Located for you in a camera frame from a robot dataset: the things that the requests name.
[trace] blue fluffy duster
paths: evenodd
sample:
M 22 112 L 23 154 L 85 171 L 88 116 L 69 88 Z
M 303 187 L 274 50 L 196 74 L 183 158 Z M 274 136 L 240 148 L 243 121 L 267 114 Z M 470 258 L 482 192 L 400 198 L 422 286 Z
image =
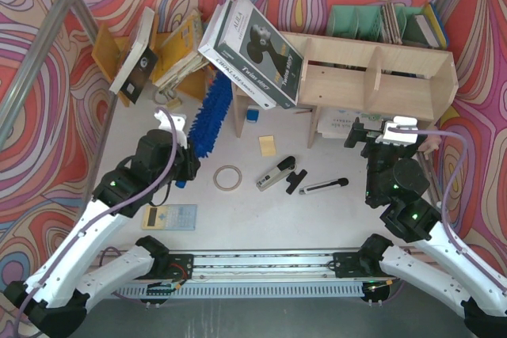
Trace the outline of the blue fluffy duster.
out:
M 209 88 L 189 132 L 196 156 L 206 158 L 213 151 L 222 122 L 232 102 L 231 80 L 219 72 Z

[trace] black plastic clip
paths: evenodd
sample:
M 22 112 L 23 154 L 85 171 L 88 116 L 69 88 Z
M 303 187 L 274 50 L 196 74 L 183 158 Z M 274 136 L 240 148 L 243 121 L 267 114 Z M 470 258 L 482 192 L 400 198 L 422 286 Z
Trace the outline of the black plastic clip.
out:
M 308 172 L 304 169 L 299 172 L 299 174 L 295 174 L 295 172 L 291 172 L 287 176 L 287 182 L 289 182 L 291 185 L 287 188 L 286 192 L 288 194 L 292 194 L 295 189 L 298 187 L 299 184 L 301 184 L 301 181 L 303 178 L 308 174 Z

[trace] yellow book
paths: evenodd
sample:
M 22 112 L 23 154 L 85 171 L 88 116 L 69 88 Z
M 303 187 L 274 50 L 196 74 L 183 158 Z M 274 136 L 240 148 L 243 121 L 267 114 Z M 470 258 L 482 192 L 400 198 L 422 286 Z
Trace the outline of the yellow book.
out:
M 156 86 L 160 87 L 177 76 L 199 54 L 197 48 L 202 35 L 200 14 L 194 9 L 157 50 L 158 62 L 153 75 Z
M 441 48 L 447 50 L 449 46 L 449 39 L 445 33 L 444 27 L 442 27 L 442 24 L 436 15 L 433 5 L 431 3 L 427 3 L 422 9 L 422 13 L 428 18 L 429 23 L 433 27 Z

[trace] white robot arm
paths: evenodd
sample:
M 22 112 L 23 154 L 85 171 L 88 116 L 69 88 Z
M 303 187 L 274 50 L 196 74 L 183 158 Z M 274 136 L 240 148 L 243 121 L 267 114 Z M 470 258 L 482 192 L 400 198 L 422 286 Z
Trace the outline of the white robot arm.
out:
M 383 131 L 372 131 L 357 120 L 345 147 L 366 142 L 361 152 L 368 159 L 366 204 L 389 205 L 380 217 L 386 228 L 432 257 L 447 273 L 377 234 L 359 250 L 357 265 L 366 273 L 381 271 L 431 294 L 464 317 L 479 338 L 507 336 L 507 279 L 457 234 L 448 236 L 440 211 L 422 199 L 429 182 L 411 158 L 425 139 L 416 125 L 412 118 L 396 117 L 384 123 Z
M 151 203 L 157 190 L 173 180 L 193 180 L 200 167 L 183 133 L 184 117 L 163 109 L 155 117 L 160 128 L 148 131 L 135 155 L 102 177 L 82 217 L 49 260 L 26 281 L 14 281 L 4 291 L 20 316 L 24 312 L 51 338 L 69 336 L 88 311 L 128 281 L 181 275 L 170 268 L 178 258 L 152 237 L 139 239 L 122 257 L 86 273 L 110 236 Z

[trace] calculator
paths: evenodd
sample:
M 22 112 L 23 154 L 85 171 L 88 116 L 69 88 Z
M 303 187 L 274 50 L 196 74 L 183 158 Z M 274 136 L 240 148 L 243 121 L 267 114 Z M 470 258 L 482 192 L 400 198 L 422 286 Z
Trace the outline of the calculator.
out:
M 143 216 L 143 230 L 196 229 L 197 205 L 147 206 Z

